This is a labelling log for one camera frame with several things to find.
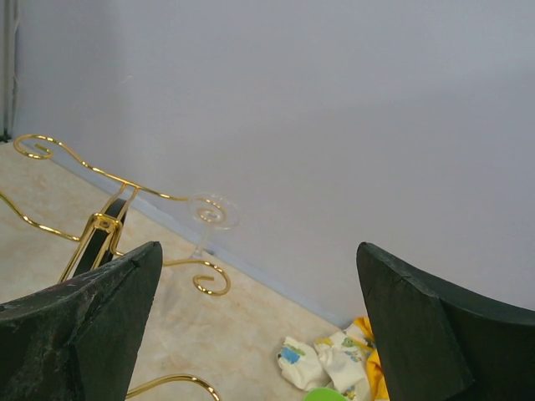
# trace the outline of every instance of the gold bracket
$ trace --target gold bracket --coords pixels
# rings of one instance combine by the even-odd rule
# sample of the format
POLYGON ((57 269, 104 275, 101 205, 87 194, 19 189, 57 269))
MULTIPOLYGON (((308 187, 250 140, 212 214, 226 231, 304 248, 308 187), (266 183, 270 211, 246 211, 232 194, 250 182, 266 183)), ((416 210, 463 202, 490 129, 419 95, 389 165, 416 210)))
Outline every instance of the gold bracket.
MULTIPOLYGON (((62 150, 66 151, 74 160, 76 160, 86 169, 89 169, 97 174, 103 175, 121 184, 120 189, 106 201, 105 205, 100 210, 100 212, 93 213, 89 217, 87 224, 85 225, 84 231, 82 232, 80 236, 74 236, 72 234, 58 230, 51 226, 46 226, 44 224, 36 222, 35 220, 31 219, 26 214, 24 214, 23 211, 19 207, 17 207, 15 203, 7 195, 3 194, 0 191, 0 199, 2 199, 13 210, 13 212, 15 212, 15 214, 20 219, 27 222, 30 226, 36 227, 39 230, 43 230, 50 234, 54 234, 66 240, 78 242, 78 246, 76 247, 76 250, 74 251, 74 254, 72 255, 72 257, 70 258, 69 263, 67 264, 64 271, 62 272, 59 278, 59 282, 64 282, 65 280, 68 280, 71 277, 73 269, 76 266, 76 263, 78 262, 79 258, 82 256, 85 248, 87 247, 89 241, 91 240, 91 238, 93 237, 96 231, 105 232, 106 237, 104 239, 102 247, 99 249, 97 257, 94 259, 91 270, 99 266, 100 262, 102 261, 102 258, 104 257, 104 254, 107 251, 111 252, 111 254, 113 254, 114 256, 124 255, 123 252, 120 252, 117 250, 117 246, 119 245, 119 241, 120 241, 120 236, 123 231, 123 223, 121 222, 121 219, 123 218, 126 211, 128 210, 128 207, 130 206, 130 203, 132 202, 132 200, 138 195, 140 191, 144 191, 151 195, 156 195, 156 196, 159 196, 161 198, 164 198, 170 201, 183 202, 189 199, 187 196, 167 195, 167 194, 152 190, 150 188, 147 188, 143 185, 139 185, 135 183, 134 181, 126 180, 117 175, 112 175, 97 167, 93 167, 89 163, 82 160, 73 150, 71 150, 63 142, 60 142, 48 136, 28 134, 28 135, 22 135, 13 141, 13 146, 15 147, 17 152, 31 159, 35 159, 35 160, 52 159, 54 157, 54 153, 47 146, 43 146, 40 143, 35 143, 33 147, 36 150, 43 152, 42 154, 37 154, 37 153, 33 153, 32 151, 25 150, 21 145, 22 141, 24 140, 42 140, 45 143, 56 145, 62 150), (125 204, 122 206, 119 214, 116 217, 106 215, 105 212, 108 209, 108 207, 114 201, 119 199, 120 196, 127 189, 131 189, 132 192, 130 194, 130 197, 126 200, 125 204)), ((215 280, 214 276, 196 275, 193 277, 193 284, 195 285, 197 290, 199 290, 200 292, 204 292, 206 295, 219 297, 221 295, 225 295, 231 289, 231 280, 229 276, 225 273, 223 269, 221 269, 219 266, 209 261, 204 261, 201 259, 178 259, 174 261, 163 262, 163 266, 179 266, 179 265, 186 265, 186 264, 201 264, 204 266, 211 267, 213 270, 219 273, 219 275, 225 280, 225 287, 222 290, 210 290, 202 286, 201 282, 203 281, 213 282, 215 280)), ((145 391, 151 388, 154 388, 156 386, 159 386, 161 384, 175 382, 175 381, 188 381, 188 382, 198 384, 201 387, 203 387, 213 397, 213 399, 215 399, 216 401, 221 400, 221 397, 219 396, 217 391, 209 383, 202 380, 201 378, 197 378, 189 374, 174 374, 170 376, 164 376, 162 378, 157 378, 148 383, 142 384, 137 388, 131 389, 127 393, 126 398, 134 397, 136 395, 139 395, 140 393, 144 393, 145 391)))

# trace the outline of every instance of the white wall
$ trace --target white wall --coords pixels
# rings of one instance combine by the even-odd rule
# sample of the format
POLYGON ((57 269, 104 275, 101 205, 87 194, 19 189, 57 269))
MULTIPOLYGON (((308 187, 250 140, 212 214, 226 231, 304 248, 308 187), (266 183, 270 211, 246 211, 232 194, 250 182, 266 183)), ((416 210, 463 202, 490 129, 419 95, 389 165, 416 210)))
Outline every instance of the white wall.
POLYGON ((19 134, 233 199, 217 249, 311 310, 364 312, 361 241, 535 307, 533 1, 26 0, 21 24, 19 134))

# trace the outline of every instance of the gold coat rack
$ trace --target gold coat rack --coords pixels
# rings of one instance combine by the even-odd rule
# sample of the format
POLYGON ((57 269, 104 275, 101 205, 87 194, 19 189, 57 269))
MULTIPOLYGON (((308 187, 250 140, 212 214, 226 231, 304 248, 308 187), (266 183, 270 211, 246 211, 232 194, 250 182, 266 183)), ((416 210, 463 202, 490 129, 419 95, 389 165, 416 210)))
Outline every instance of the gold coat rack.
MULTIPOLYGON (((101 174, 120 184, 120 189, 106 201, 102 209, 99 212, 95 212, 91 216, 89 216, 89 219, 87 221, 87 224, 85 225, 84 231, 79 236, 69 234, 65 231, 58 230, 51 226, 46 226, 44 224, 41 224, 33 220, 28 215, 26 215, 18 206, 16 206, 15 203, 11 199, 9 199, 7 195, 3 194, 0 191, 0 199, 2 199, 6 204, 8 204, 8 206, 15 212, 15 214, 20 219, 28 223, 30 226, 36 227, 39 230, 43 230, 50 234, 54 234, 55 236, 59 236, 61 238, 64 238, 65 240, 78 243, 78 246, 76 247, 76 250, 74 251, 74 254, 70 258, 69 263, 65 267, 64 271, 61 273, 61 276, 59 277, 58 282, 64 282, 65 280, 68 280, 72 276, 73 270, 76 267, 77 263, 79 262, 80 257, 83 255, 84 250, 87 248, 89 242, 91 241, 92 238, 94 238, 94 235, 97 232, 104 233, 104 240, 101 242, 101 246, 99 250, 97 251, 97 256, 94 259, 93 264, 90 267, 90 270, 94 270, 95 268, 98 268, 100 266, 100 263, 102 262, 107 252, 110 253, 112 256, 124 255, 124 252, 118 251, 117 249, 119 245, 119 241, 120 241, 120 236, 123 231, 123 222, 121 220, 124 220, 123 218, 125 217, 128 207, 130 206, 132 200, 140 193, 140 191, 149 193, 151 195, 159 196, 169 201, 186 202, 189 199, 189 197, 187 196, 173 196, 173 195, 167 195, 161 192, 157 192, 143 185, 139 185, 135 183, 134 181, 126 180, 117 175, 112 175, 97 167, 93 167, 86 161, 82 160, 67 145, 65 145, 64 143, 58 140, 55 140, 54 138, 50 138, 48 136, 28 134, 28 135, 20 136, 13 141, 13 146, 15 150, 17 150, 18 153, 25 155, 31 159, 35 159, 35 160, 52 159, 54 157, 54 152, 50 150, 48 146, 41 145, 39 142, 36 142, 33 145, 33 147, 36 150, 43 152, 42 154, 37 154, 37 153, 33 153, 32 151, 25 150, 21 144, 22 141, 24 140, 41 140, 41 141, 44 141, 46 145, 50 145, 50 144, 57 145, 62 150, 66 151, 74 160, 76 160, 86 169, 89 169, 93 171, 94 173, 101 174), (125 200, 124 204, 121 206, 116 216, 110 216, 109 214, 107 214, 106 211, 109 209, 109 207, 112 204, 114 204, 114 202, 116 202, 120 198, 120 196, 123 195, 125 191, 128 189, 131 190, 131 194, 125 200)), ((214 206, 222 210, 223 213, 225 213, 224 210, 222 209, 222 206, 219 206, 219 205, 214 205, 214 206)), ((163 262, 163 266, 179 266, 179 265, 186 265, 186 264, 200 264, 200 265, 208 266, 212 268, 214 271, 216 271, 217 273, 219 273, 219 275, 225 281, 225 287, 223 289, 211 290, 211 289, 204 287, 203 282, 213 282, 215 280, 214 276, 196 275, 193 277, 193 284, 195 285, 197 290, 204 292, 206 295, 209 295, 209 296, 220 297, 222 295, 225 295, 231 289, 231 280, 228 277, 228 275, 225 273, 225 271, 221 269, 219 266, 209 261, 205 261, 202 259, 186 258, 186 259, 178 259, 174 261, 163 262)), ((148 383, 141 384, 139 387, 129 390, 128 393, 126 394, 126 398, 132 398, 136 395, 144 393, 145 391, 150 390, 151 388, 154 388, 164 383, 183 382, 183 381, 195 383, 203 387, 216 401, 221 400, 220 395, 208 382, 202 380, 201 378, 192 376, 190 374, 172 374, 169 376, 156 378, 148 383)))

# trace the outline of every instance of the gold metal rack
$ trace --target gold metal rack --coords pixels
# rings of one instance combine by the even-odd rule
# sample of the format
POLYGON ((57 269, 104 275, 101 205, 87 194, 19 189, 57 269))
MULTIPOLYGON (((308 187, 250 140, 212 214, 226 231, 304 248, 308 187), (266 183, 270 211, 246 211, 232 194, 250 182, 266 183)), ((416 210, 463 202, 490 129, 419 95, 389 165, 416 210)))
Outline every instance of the gold metal rack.
MULTIPOLYGON (((97 231, 102 231, 105 233, 105 238, 102 243, 102 246, 100 247, 97 257, 94 259, 93 266, 91 267, 91 270, 97 268, 100 266, 100 263, 102 262, 104 255, 106 252, 110 252, 114 256, 122 256, 124 255, 123 252, 118 251, 117 247, 119 245, 120 236, 123 231, 123 223, 121 222, 121 219, 125 216, 126 211, 128 210, 128 207, 130 206, 132 200, 141 192, 146 192, 155 196, 159 196, 161 198, 170 200, 170 201, 177 201, 177 202, 185 202, 188 201, 187 196, 172 196, 167 195, 161 192, 157 192, 155 190, 152 190, 150 188, 147 188, 143 185, 139 185, 135 183, 134 181, 125 180, 124 178, 121 178, 117 175, 112 175, 104 170, 101 170, 97 167, 93 167, 89 163, 82 160, 73 150, 71 150, 67 145, 64 143, 55 140, 54 138, 50 138, 48 136, 43 135, 34 135, 34 134, 28 134, 23 135, 18 138, 16 138, 13 141, 13 146, 22 155, 25 155, 29 158, 36 159, 36 160, 47 160, 52 159, 54 157, 54 153, 52 150, 50 150, 49 147, 41 145, 39 142, 36 142, 33 147, 36 150, 39 150, 42 152, 42 154, 33 153, 32 151, 25 150, 22 147, 22 141, 24 140, 41 140, 44 141, 45 144, 52 144, 57 145, 62 150, 66 151, 74 160, 76 160, 78 163, 80 163, 83 167, 86 169, 89 169, 97 174, 101 174, 111 180, 114 180, 120 184, 120 189, 112 195, 104 204, 102 209, 99 212, 93 213, 91 216, 89 216, 89 219, 87 221, 87 224, 85 225, 84 231, 79 236, 74 236, 72 234, 69 234, 67 232, 55 229, 51 226, 46 226, 44 224, 41 224, 39 222, 36 222, 35 220, 31 219, 29 216, 27 216, 23 211, 15 205, 15 203, 8 198, 7 195, 3 194, 0 191, 0 199, 2 199, 5 203, 8 204, 8 206, 15 212, 15 214, 20 217, 23 221, 27 222, 30 226, 36 227, 39 230, 43 230, 45 232, 54 234, 56 236, 59 236, 61 238, 64 238, 69 241, 77 242, 78 246, 76 247, 76 250, 74 251, 74 254, 72 255, 71 259, 69 260, 69 263, 65 267, 64 271, 62 272, 61 276, 59 277, 59 282, 64 282, 65 280, 68 280, 73 273, 73 269, 76 267, 77 262, 79 261, 80 257, 82 256, 84 250, 87 248, 89 242, 94 237, 94 234, 97 231), (122 205, 119 213, 117 216, 109 216, 106 214, 106 211, 108 208, 117 201, 121 195, 123 195, 126 190, 131 190, 130 196, 125 200, 125 203, 122 205)), ((216 208, 221 209, 219 205, 214 205, 216 208)), ((186 264, 201 264, 204 266, 211 267, 214 271, 219 273, 222 278, 225 280, 225 287, 221 290, 211 290, 208 288, 205 288, 202 285, 202 282, 213 282, 214 276, 208 276, 208 275, 196 275, 193 277, 193 284, 195 287, 201 291, 204 292, 206 295, 214 296, 214 297, 220 297, 222 295, 225 295, 231 288, 231 280, 228 277, 228 275, 225 273, 223 269, 221 269, 219 266, 202 259, 178 259, 174 261, 164 261, 163 266, 179 266, 179 265, 186 265, 186 264)), ((154 388, 156 386, 159 386, 164 383, 169 382, 175 382, 175 381, 187 381, 192 382, 195 384, 198 384, 199 386, 203 387, 216 401, 221 400, 221 397, 217 393, 217 391, 206 381, 202 380, 201 378, 197 378, 195 376, 191 376, 189 374, 174 374, 169 376, 164 376, 161 378, 157 378, 155 380, 152 380, 148 383, 144 383, 140 385, 139 387, 131 389, 127 395, 126 398, 132 398, 136 395, 139 395, 141 393, 144 393, 145 391, 154 388)))

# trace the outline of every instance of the cloth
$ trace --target cloth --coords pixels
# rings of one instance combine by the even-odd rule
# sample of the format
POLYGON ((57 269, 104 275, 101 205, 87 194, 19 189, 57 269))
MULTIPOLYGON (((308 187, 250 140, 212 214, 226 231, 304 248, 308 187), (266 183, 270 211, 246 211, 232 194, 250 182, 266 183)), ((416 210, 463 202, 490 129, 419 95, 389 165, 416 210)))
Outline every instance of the cloth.
POLYGON ((293 338, 284 340, 278 364, 290 383, 307 391, 329 384, 354 401, 389 400, 367 317, 356 318, 345 330, 328 338, 318 338, 313 346, 318 354, 293 338))
POLYGON ((283 377, 302 390, 325 387, 330 382, 313 348, 291 337, 284 339, 278 353, 278 366, 283 377))

